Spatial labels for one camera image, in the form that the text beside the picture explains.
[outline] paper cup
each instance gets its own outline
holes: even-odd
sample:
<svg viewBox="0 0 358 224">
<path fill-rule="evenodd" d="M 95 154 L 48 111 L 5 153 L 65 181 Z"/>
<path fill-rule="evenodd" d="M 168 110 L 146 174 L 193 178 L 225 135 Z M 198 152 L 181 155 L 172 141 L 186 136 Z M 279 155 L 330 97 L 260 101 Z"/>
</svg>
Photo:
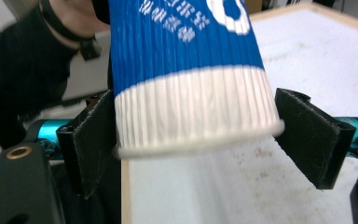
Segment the paper cup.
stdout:
<svg viewBox="0 0 358 224">
<path fill-rule="evenodd" d="M 283 131 L 240 0 L 110 0 L 120 158 Z"/>
</svg>

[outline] black sleeve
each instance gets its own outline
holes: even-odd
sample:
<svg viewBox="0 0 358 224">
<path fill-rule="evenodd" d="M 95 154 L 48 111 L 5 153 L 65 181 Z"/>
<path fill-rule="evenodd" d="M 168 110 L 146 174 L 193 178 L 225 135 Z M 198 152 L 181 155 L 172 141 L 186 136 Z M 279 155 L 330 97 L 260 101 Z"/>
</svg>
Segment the black sleeve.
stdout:
<svg viewBox="0 0 358 224">
<path fill-rule="evenodd" d="M 92 0 L 92 6 L 94 7 L 98 20 L 110 24 L 108 0 Z"/>
<path fill-rule="evenodd" d="M 0 146 L 25 135 L 18 116 L 60 101 L 76 50 L 61 44 L 38 7 L 0 33 Z"/>
<path fill-rule="evenodd" d="M 332 7 L 334 5 L 335 0 L 313 0 L 313 2 L 321 4 L 325 7 Z"/>
</svg>

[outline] white table surface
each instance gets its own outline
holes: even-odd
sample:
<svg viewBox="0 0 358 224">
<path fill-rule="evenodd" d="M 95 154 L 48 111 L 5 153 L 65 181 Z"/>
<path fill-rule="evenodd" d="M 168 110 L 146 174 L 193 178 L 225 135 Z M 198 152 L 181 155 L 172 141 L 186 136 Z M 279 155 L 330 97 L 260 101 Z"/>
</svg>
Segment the white table surface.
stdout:
<svg viewBox="0 0 358 224">
<path fill-rule="evenodd" d="M 358 116 L 358 21 L 310 4 L 252 17 L 273 91 Z M 352 223 L 358 160 L 318 190 L 272 137 L 198 155 L 122 162 L 124 223 Z"/>
</svg>

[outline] blue printed logo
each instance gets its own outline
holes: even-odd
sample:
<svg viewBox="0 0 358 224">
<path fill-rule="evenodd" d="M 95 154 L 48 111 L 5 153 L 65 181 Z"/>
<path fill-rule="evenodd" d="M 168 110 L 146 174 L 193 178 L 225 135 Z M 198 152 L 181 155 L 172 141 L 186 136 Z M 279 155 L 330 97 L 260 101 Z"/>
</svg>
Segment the blue printed logo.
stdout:
<svg viewBox="0 0 358 224">
<path fill-rule="evenodd" d="M 110 0 L 110 14 L 115 95 L 194 68 L 263 68 L 241 0 Z"/>
</svg>

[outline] person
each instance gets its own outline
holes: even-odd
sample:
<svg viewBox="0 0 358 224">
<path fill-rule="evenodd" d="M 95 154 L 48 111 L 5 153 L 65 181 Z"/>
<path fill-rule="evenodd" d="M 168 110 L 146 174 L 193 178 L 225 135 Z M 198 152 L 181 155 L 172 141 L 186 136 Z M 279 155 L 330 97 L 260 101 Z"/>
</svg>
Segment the person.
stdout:
<svg viewBox="0 0 358 224">
<path fill-rule="evenodd" d="M 73 35 L 92 38 L 110 28 L 107 1 L 49 0 L 61 24 Z M 103 11 L 102 22 L 93 6 Z M 80 43 L 62 35 L 46 20 L 39 4 L 0 32 L 0 146 L 17 145 L 26 135 L 22 120 L 61 100 L 70 75 L 69 62 Z M 66 223 L 119 223 L 120 162 L 109 161 L 100 187 L 87 200 L 72 192 L 63 165 L 52 166 Z"/>
<path fill-rule="evenodd" d="M 109 29 L 97 19 L 90 0 L 50 0 L 62 24 L 90 38 Z M 41 6 L 0 33 L 0 146 L 12 147 L 25 136 L 21 119 L 59 102 L 69 77 L 69 62 L 79 42 L 57 32 Z"/>
</svg>

